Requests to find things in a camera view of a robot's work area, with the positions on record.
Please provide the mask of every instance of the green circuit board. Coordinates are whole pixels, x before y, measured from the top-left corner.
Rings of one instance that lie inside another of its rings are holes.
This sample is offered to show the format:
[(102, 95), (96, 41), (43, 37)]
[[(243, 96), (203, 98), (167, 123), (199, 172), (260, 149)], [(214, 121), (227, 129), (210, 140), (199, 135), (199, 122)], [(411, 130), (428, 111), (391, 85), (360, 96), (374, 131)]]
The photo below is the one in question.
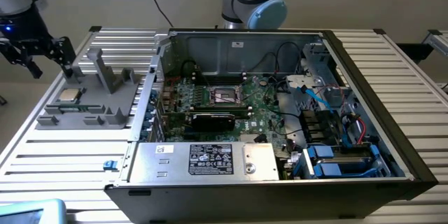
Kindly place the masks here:
[[(266, 134), (268, 143), (272, 143), (275, 154), (283, 155), (283, 144), (286, 143), (286, 137), (278, 133), (286, 133), (284, 127), (278, 127), (274, 132), (274, 125), (283, 119), (280, 115), (268, 110), (264, 104), (263, 97), (267, 92), (268, 86), (262, 86), (259, 81), (263, 77), (255, 76), (246, 81), (242, 86), (195, 86), (191, 81), (183, 79), (174, 82), (168, 82), (166, 87), (164, 110), (166, 110), (166, 137), (167, 142), (254, 142), (254, 138)], [(235, 120), (234, 131), (227, 132), (202, 132), (194, 137), (186, 137), (186, 132), (191, 131), (191, 125), (187, 123), (191, 105), (196, 105), (198, 108), (210, 106), (211, 104), (211, 90), (212, 89), (232, 89), (239, 92), (240, 104), (215, 104), (226, 111), (230, 106), (240, 106), (247, 108), (252, 107), (251, 116), (248, 119)], [(267, 97), (274, 97), (274, 89), (271, 88), (267, 93)], [(270, 107), (272, 110), (279, 111), (278, 106)]]

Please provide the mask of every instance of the power supply label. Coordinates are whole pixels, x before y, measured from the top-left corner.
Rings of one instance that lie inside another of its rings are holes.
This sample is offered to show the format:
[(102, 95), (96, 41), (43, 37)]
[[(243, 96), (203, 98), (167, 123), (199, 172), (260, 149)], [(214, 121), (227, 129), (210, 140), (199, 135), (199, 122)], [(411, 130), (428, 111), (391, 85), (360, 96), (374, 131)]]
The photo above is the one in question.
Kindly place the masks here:
[(232, 175), (234, 156), (231, 144), (190, 145), (188, 173), (191, 175)]

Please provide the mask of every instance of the workbench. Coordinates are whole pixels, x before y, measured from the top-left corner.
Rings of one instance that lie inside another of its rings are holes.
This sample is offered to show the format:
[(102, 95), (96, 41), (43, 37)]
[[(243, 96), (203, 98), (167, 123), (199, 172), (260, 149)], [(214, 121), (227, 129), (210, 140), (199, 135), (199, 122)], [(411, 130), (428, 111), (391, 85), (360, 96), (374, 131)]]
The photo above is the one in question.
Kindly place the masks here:
[[(447, 94), (382, 31), (334, 32), (440, 184), (412, 201), (392, 202), (364, 220), (302, 223), (446, 223)], [(102, 48), (106, 64), (116, 73), (123, 67), (131, 67), (146, 75), (151, 57), (156, 54), (156, 34), (154, 29), (102, 28), (90, 32), (78, 48), (76, 62), (83, 72), (95, 72), (86, 56), (87, 50)], [(43, 114), (43, 107), (56, 96), (63, 82), (60, 74), (0, 155), (0, 206), (60, 198), (66, 201), (72, 223), (130, 223), (103, 192), (103, 186), (120, 174), (119, 171), (104, 171), (103, 163), (107, 160), (122, 161), (134, 118), (130, 117), (123, 130), (36, 130), (36, 117)]]

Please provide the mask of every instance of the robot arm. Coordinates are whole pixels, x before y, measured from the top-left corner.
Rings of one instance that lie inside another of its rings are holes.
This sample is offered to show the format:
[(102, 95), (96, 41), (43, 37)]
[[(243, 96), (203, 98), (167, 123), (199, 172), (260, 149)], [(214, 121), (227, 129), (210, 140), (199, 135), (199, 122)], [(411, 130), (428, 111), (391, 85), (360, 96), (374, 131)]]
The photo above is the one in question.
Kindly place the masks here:
[(284, 0), (223, 0), (224, 28), (278, 29), (287, 18)]
[(46, 55), (63, 68), (71, 77), (72, 63), (76, 58), (71, 40), (54, 38), (36, 7), (38, 0), (0, 0), (0, 52), (11, 64), (30, 69), (34, 78), (43, 72), (34, 62), (35, 55)]

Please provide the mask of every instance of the sticker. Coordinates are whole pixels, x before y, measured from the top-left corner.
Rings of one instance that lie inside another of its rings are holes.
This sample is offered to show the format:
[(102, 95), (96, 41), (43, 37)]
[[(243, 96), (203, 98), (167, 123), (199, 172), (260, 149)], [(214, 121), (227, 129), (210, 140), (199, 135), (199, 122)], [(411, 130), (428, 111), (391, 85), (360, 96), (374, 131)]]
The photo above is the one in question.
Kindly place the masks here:
[(158, 145), (156, 146), (156, 154), (174, 153), (174, 152), (175, 152), (175, 146), (174, 145)]
[(244, 47), (244, 42), (232, 42), (232, 47), (243, 48)]
[(191, 175), (232, 175), (232, 145), (192, 144), (190, 146), (188, 173)]

